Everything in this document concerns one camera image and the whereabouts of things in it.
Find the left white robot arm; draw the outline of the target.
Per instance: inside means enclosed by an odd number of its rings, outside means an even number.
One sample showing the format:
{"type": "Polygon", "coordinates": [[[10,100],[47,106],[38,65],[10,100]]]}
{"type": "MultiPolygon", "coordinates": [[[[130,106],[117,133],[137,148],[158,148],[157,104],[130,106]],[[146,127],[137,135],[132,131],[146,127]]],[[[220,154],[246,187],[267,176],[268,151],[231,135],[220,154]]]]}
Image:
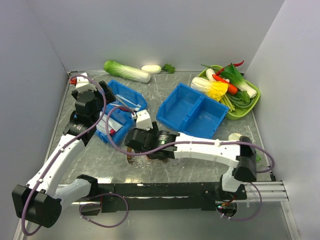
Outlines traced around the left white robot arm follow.
{"type": "Polygon", "coordinates": [[[100,81],[93,89],[74,90],[75,110],[59,140],[56,149],[25,185],[16,185],[12,200],[23,233],[26,221],[39,227],[50,228],[58,220],[62,210],[78,199],[95,200],[99,195],[98,180],[82,174],[69,185],[58,189],[59,182],[74,158],[87,146],[101,121],[101,112],[116,100],[112,89],[100,81]]]}

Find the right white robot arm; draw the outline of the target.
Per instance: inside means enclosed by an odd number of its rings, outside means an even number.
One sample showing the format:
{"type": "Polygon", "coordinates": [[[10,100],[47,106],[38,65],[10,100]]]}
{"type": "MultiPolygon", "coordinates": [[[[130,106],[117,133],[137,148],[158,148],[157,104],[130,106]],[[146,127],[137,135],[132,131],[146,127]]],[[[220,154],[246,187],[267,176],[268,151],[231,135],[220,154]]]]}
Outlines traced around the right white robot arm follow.
{"type": "Polygon", "coordinates": [[[220,163],[228,170],[220,177],[218,193],[230,199],[243,183],[257,180],[256,150],[248,137],[219,141],[194,137],[182,132],[159,130],[156,123],[151,130],[134,128],[124,140],[125,146],[149,159],[197,159],[220,163]]]}

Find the red blue toothbrush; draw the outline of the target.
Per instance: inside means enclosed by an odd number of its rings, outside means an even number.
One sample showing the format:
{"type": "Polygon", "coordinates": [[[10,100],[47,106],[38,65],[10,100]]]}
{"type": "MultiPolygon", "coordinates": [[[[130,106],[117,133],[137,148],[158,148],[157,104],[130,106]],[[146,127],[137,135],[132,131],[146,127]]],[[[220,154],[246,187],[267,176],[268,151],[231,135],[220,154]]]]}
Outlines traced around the red blue toothbrush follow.
{"type": "Polygon", "coordinates": [[[119,110],[121,110],[121,111],[124,111],[124,112],[130,112],[130,113],[133,113],[133,112],[135,112],[135,111],[131,111],[131,110],[129,110],[127,107],[125,107],[124,105],[117,105],[117,104],[111,104],[111,106],[112,107],[114,107],[114,108],[118,108],[119,110]]]}

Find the grey metal toothbrush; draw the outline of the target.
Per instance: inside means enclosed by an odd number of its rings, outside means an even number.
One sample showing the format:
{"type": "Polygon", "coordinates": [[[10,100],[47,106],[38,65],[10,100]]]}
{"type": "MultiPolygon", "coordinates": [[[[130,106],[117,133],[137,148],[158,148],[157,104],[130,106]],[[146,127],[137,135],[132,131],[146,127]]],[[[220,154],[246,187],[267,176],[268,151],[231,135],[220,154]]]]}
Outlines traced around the grey metal toothbrush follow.
{"type": "Polygon", "coordinates": [[[134,111],[136,110],[135,108],[128,106],[122,99],[120,99],[120,98],[118,98],[118,97],[116,97],[116,99],[117,99],[120,103],[122,103],[125,107],[127,107],[130,111],[134,112],[134,111]]]}

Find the white toothpaste tube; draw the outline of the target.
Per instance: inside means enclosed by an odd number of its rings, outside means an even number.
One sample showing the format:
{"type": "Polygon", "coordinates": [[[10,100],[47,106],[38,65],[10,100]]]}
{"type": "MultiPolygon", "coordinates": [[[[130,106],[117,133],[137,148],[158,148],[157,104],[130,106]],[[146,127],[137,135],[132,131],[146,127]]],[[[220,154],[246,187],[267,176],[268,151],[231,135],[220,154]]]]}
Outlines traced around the white toothpaste tube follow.
{"type": "MultiPolygon", "coordinates": [[[[106,119],[107,119],[107,115],[104,114],[101,121],[96,126],[97,131],[99,131],[100,133],[102,133],[104,135],[107,134],[106,119]]],[[[109,118],[107,125],[108,125],[110,135],[112,134],[112,132],[118,132],[123,127],[122,124],[118,123],[117,121],[115,121],[111,117],[109,118]]]]}

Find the white toothbrush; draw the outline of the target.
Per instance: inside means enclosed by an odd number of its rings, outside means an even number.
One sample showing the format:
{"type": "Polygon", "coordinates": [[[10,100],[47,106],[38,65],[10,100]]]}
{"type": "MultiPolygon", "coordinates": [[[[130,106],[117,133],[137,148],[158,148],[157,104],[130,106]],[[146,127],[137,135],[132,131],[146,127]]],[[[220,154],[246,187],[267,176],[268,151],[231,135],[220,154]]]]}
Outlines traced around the white toothbrush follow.
{"type": "Polygon", "coordinates": [[[129,99],[123,97],[122,95],[116,94],[116,96],[119,97],[120,99],[122,99],[122,100],[124,100],[124,101],[126,101],[126,102],[128,102],[128,103],[130,103],[130,104],[132,104],[134,106],[136,106],[137,108],[141,108],[142,107],[140,104],[134,103],[134,102],[130,101],[129,99]]]}

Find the green vegetable tray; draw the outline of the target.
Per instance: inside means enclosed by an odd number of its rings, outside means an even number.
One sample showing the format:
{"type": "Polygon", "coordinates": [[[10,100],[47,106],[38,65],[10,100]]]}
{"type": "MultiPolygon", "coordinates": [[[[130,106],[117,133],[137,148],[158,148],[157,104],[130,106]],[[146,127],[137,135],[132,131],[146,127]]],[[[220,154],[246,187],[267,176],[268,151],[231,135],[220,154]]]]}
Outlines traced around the green vegetable tray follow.
{"type": "Polygon", "coordinates": [[[198,75],[198,77],[209,79],[206,72],[208,69],[211,69],[220,78],[231,77],[230,84],[238,89],[237,93],[226,93],[220,100],[222,104],[229,107],[229,111],[226,114],[226,118],[229,120],[238,120],[247,115],[254,108],[261,96],[260,90],[255,85],[245,80],[243,75],[236,70],[236,67],[239,67],[242,64],[243,61],[234,63],[233,67],[204,65],[206,69],[198,75]]]}

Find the green napa cabbage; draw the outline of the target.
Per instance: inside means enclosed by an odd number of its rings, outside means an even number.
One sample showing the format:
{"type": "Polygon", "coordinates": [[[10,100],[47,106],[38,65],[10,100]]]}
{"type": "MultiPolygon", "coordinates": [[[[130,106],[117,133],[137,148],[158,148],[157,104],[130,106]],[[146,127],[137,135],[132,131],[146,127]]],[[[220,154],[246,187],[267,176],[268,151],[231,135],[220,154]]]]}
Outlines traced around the green napa cabbage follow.
{"type": "Polygon", "coordinates": [[[113,60],[108,60],[104,63],[103,69],[112,76],[122,77],[124,79],[148,83],[151,79],[151,74],[141,69],[123,65],[113,60]]]}

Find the white radish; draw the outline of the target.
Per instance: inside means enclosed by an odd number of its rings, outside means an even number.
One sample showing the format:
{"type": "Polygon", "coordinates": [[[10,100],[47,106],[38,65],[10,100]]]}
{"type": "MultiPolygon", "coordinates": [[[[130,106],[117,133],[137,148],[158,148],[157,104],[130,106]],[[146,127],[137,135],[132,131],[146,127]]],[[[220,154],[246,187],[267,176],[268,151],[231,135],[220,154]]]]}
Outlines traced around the white radish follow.
{"type": "Polygon", "coordinates": [[[160,65],[144,65],[141,70],[154,75],[159,74],[162,71],[162,67],[160,65]]]}

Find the right blue storage bin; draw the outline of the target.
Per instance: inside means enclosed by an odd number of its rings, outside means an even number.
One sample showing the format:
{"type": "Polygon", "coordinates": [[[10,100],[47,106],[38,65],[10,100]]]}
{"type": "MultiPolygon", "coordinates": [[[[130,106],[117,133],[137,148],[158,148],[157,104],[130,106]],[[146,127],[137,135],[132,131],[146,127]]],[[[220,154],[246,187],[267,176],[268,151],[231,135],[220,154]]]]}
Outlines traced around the right blue storage bin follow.
{"type": "Polygon", "coordinates": [[[186,135],[212,139],[229,108],[179,83],[160,105],[156,120],[186,135]]]}

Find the yellow white cabbage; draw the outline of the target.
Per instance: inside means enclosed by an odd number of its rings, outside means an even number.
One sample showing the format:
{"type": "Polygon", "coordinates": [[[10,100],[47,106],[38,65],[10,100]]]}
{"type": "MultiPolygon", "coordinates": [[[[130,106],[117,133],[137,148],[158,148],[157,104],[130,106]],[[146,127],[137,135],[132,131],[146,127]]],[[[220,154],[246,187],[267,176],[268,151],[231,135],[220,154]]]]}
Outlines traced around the yellow white cabbage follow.
{"type": "Polygon", "coordinates": [[[220,81],[209,81],[203,77],[194,77],[190,87],[209,98],[219,102],[228,91],[228,84],[220,81]]]}

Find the small green cabbage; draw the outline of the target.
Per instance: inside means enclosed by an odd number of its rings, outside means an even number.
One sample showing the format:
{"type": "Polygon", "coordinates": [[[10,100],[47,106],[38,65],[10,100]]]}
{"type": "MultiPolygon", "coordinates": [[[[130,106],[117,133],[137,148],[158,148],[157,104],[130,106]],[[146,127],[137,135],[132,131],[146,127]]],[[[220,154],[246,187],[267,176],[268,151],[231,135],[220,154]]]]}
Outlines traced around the small green cabbage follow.
{"type": "MultiPolygon", "coordinates": [[[[232,133],[228,136],[229,141],[239,141],[243,135],[240,133],[232,133]]],[[[261,160],[259,155],[256,155],[256,162],[258,163],[261,160]]]]}

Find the green beans bundle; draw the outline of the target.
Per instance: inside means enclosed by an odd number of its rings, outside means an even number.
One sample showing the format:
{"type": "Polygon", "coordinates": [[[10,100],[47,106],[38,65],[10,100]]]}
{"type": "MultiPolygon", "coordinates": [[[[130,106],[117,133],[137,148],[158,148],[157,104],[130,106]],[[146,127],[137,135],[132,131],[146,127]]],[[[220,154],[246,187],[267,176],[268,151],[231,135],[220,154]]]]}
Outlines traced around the green beans bundle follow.
{"type": "Polygon", "coordinates": [[[225,94],[220,103],[228,107],[230,113],[235,112],[236,110],[246,110],[251,107],[253,100],[249,102],[243,101],[241,98],[234,97],[230,94],[225,94]]]}

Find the orange carrot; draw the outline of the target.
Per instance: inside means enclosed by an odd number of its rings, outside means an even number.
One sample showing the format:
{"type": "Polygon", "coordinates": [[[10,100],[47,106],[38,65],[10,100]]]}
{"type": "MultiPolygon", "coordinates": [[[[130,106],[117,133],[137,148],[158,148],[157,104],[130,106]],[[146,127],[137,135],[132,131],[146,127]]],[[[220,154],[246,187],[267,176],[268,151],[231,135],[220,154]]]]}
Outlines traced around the orange carrot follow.
{"type": "Polygon", "coordinates": [[[235,95],[238,92],[238,89],[232,85],[231,83],[227,82],[226,80],[224,80],[223,78],[221,78],[220,76],[216,75],[216,74],[212,74],[212,77],[219,82],[225,83],[228,85],[228,89],[227,92],[231,95],[235,95]]]}

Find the bok choy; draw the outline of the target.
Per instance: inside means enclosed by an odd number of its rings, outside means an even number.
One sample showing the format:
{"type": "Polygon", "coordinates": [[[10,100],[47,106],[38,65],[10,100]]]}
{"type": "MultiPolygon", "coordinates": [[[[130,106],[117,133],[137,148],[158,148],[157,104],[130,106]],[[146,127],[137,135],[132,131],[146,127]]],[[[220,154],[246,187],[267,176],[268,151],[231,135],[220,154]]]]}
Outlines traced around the bok choy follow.
{"type": "Polygon", "coordinates": [[[247,81],[234,64],[231,63],[230,65],[226,66],[220,73],[220,76],[225,79],[229,79],[230,83],[239,90],[246,91],[251,99],[257,95],[257,91],[247,84],[247,81]]]}

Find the black base frame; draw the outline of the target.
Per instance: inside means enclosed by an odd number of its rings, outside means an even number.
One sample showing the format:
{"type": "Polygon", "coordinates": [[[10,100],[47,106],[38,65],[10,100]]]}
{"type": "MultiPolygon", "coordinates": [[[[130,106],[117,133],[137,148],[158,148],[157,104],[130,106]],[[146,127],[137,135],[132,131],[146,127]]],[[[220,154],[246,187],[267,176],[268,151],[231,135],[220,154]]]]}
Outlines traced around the black base frame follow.
{"type": "Polygon", "coordinates": [[[215,211],[217,202],[247,199],[243,184],[233,193],[222,191],[219,182],[100,183],[96,194],[106,193],[125,198],[130,211],[215,211]]]}

